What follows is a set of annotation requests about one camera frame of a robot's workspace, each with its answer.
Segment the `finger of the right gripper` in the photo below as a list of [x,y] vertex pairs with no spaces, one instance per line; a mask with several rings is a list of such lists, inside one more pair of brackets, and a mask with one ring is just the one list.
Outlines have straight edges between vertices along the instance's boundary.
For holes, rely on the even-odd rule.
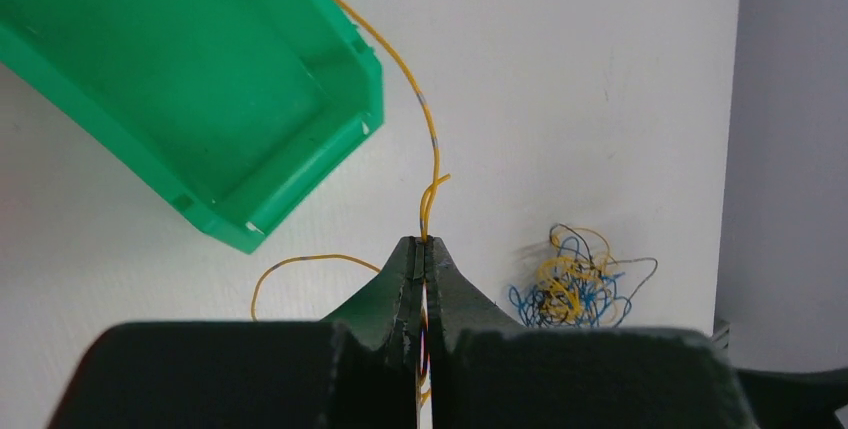
[[736,369],[759,428],[846,428],[847,369],[785,373]]

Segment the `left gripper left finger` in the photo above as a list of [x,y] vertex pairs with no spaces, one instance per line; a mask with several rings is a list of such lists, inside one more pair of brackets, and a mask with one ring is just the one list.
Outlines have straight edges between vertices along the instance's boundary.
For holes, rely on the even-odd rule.
[[423,246],[313,321],[128,322],[82,356],[53,428],[415,428]]

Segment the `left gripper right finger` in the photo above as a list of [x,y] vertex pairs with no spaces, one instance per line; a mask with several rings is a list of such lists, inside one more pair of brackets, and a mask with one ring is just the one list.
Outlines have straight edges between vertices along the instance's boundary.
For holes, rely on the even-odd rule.
[[437,428],[751,428],[733,370],[703,334],[531,329],[423,245]]

